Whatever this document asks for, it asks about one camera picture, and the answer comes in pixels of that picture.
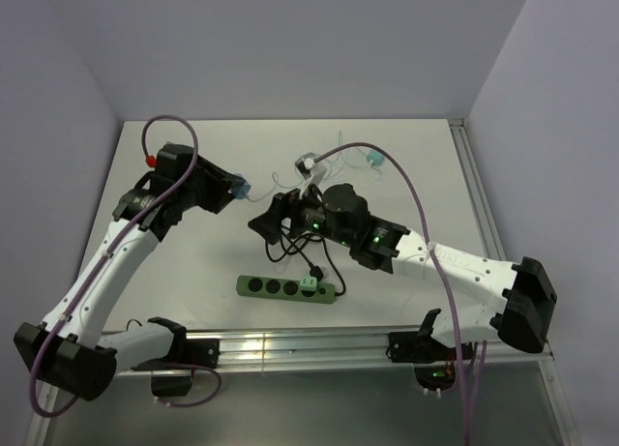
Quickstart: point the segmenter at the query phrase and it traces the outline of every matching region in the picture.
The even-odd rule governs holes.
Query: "power outlet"
[[[303,289],[298,280],[274,279],[241,275],[236,281],[236,292],[251,298],[281,299],[301,303],[333,304],[336,286],[320,282],[314,290]]]

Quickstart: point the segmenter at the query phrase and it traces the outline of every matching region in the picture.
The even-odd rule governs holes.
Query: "black clamp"
[[[170,330],[174,335],[172,346],[167,355],[161,359],[148,361],[134,367],[136,372],[159,371],[166,368],[166,363],[188,364],[216,369],[220,357],[220,341],[217,339],[188,339],[187,329],[171,320],[161,317],[149,318]],[[193,385],[193,373],[153,375],[151,392],[158,398],[186,396]]]
[[[385,355],[394,364],[431,364],[456,358],[456,349],[433,340],[432,327],[440,309],[429,311],[417,332],[394,332],[389,334],[389,346]],[[473,344],[462,345],[464,360],[473,358]]]
[[[513,265],[516,279],[505,289],[507,305],[502,314],[490,320],[501,341],[519,351],[539,354],[544,351],[557,293],[539,260],[524,257]]]

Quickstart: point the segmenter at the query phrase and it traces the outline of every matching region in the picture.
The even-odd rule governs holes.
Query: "blue connector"
[[[385,157],[380,154],[378,151],[370,149],[368,154],[366,155],[366,161],[368,161],[372,166],[378,167],[383,164],[385,161]]]
[[[241,175],[240,173],[235,173],[235,175],[243,177],[243,175]],[[241,185],[239,188],[232,190],[232,194],[234,194],[234,197],[237,199],[245,199],[246,197],[248,197],[248,194],[250,194],[250,190],[251,185],[248,183],[247,180],[245,180],[245,182],[243,182],[243,185]]]

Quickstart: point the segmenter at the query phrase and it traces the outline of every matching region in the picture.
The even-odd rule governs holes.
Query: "gray floor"
[[[45,446],[458,445],[458,394],[425,398],[410,368],[224,376],[211,403],[154,404],[147,378],[120,377],[51,424]],[[198,379],[205,393],[206,375]],[[475,413],[481,445],[560,445],[537,364],[485,367]]]

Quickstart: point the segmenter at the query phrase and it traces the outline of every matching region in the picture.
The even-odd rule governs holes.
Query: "black cable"
[[[281,262],[283,261],[287,256],[289,255],[295,255],[298,252],[297,251],[293,251],[295,249],[299,249],[302,250],[305,246],[308,245],[308,243],[319,243],[320,240],[319,239],[314,239],[315,235],[313,235],[312,233],[306,233],[304,235],[301,235],[299,238],[296,238],[294,241],[291,242],[290,245],[288,245],[288,247],[286,247],[283,243],[282,238],[280,238],[280,245],[281,245],[281,249],[282,249],[282,253],[280,257],[272,257],[271,256],[271,251],[269,250],[269,243],[267,243],[266,241],[264,242],[264,249],[266,251],[267,257],[269,258],[269,260],[271,262]],[[303,241],[304,243],[301,246],[297,246],[297,243],[299,243],[300,241]]]
[[[138,324],[140,327],[142,326],[142,322],[140,322],[139,320],[137,320],[136,318],[130,318],[127,321],[127,326],[125,327],[125,331],[129,330],[129,326],[132,324],[132,322],[135,322],[136,324]]]
[[[296,252],[295,252],[295,253],[300,254],[300,255],[301,255],[301,257],[305,260],[305,262],[307,262],[307,263],[308,263],[308,266],[309,266],[310,268],[312,268],[312,267],[313,267],[313,263],[310,261],[310,258],[309,258],[309,257],[307,257],[307,256],[306,256],[306,254],[303,252],[303,248],[304,248],[305,246],[307,246],[307,245],[308,245],[308,243],[310,242],[310,239],[306,240],[305,244],[303,245],[303,248],[300,248],[300,247],[298,247],[298,246],[296,245],[296,243],[294,243],[294,242],[290,239],[290,237],[289,237],[288,235],[286,235],[283,231],[281,232],[281,236],[282,236],[283,238],[285,238],[286,240],[288,240],[288,243],[290,243],[290,248],[294,248],[294,249],[296,250]]]
[[[336,291],[336,296],[342,296],[346,292],[346,282],[344,281],[344,277],[339,272],[338,267],[336,267],[336,264],[334,264],[333,259],[329,255],[329,250],[327,249],[327,241],[324,238],[322,238],[321,243],[322,243],[322,248],[325,250],[325,257],[327,257],[327,260],[329,261],[329,265],[331,265],[331,268],[336,273],[336,275],[339,278],[339,282],[341,283],[341,291]]]
[[[318,236],[318,235],[316,235],[314,233],[305,233],[305,234],[299,236],[298,238],[295,238],[294,240],[292,240],[292,239],[290,239],[290,237],[286,233],[284,233],[284,230],[290,231],[290,228],[288,228],[285,225],[282,225],[281,226],[281,230],[282,230],[281,237],[280,237],[280,245],[281,245],[281,249],[282,249],[281,256],[279,256],[279,257],[272,257],[271,256],[271,252],[269,251],[269,244],[266,241],[264,242],[264,249],[265,249],[265,252],[266,252],[267,257],[269,258],[269,260],[271,262],[277,263],[277,262],[283,261],[289,255],[300,254],[303,257],[303,259],[305,260],[305,262],[308,264],[310,269],[311,269],[311,268],[313,268],[315,266],[310,261],[310,259],[306,256],[306,254],[303,252],[303,249],[309,243],[322,243],[322,248],[323,248],[323,250],[325,252],[325,257],[327,258],[327,261],[329,262],[329,265],[331,266],[333,271],[338,276],[339,282],[341,283],[341,291],[336,291],[336,296],[342,296],[346,292],[346,281],[344,280],[344,277],[339,272],[338,267],[336,267],[336,264],[334,263],[333,259],[331,258],[331,255],[329,254],[329,249],[327,248],[327,241],[323,237]],[[283,243],[283,238],[285,238],[288,241],[288,243],[289,243],[287,247]],[[300,246],[297,245],[297,243],[299,243],[301,241],[303,241],[303,243]]]

